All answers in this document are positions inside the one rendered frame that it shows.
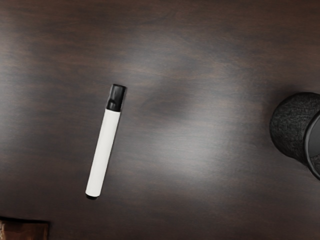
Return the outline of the white marker with black cap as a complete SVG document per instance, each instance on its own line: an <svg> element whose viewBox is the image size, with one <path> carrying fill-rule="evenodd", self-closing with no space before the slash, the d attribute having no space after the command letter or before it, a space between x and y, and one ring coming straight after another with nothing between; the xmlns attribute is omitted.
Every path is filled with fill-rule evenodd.
<svg viewBox="0 0 320 240"><path fill-rule="evenodd" d="M95 200L101 195L126 90L125 86L119 84L113 84L110 88L85 189L85 195L90 199Z"/></svg>

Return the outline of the black mesh pen holder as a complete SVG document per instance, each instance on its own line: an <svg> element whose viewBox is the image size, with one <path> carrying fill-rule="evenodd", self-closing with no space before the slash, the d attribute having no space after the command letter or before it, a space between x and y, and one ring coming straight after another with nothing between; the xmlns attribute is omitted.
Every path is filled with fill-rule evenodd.
<svg viewBox="0 0 320 240"><path fill-rule="evenodd" d="M281 153L320 180L320 94L298 92L284 99L272 114L269 133Z"/></svg>

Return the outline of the brown box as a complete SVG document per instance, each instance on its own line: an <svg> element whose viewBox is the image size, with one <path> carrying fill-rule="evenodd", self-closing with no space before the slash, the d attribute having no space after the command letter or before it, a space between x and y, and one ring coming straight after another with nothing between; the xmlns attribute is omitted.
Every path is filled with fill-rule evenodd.
<svg viewBox="0 0 320 240"><path fill-rule="evenodd" d="M0 240L48 240L50 223L0 217Z"/></svg>

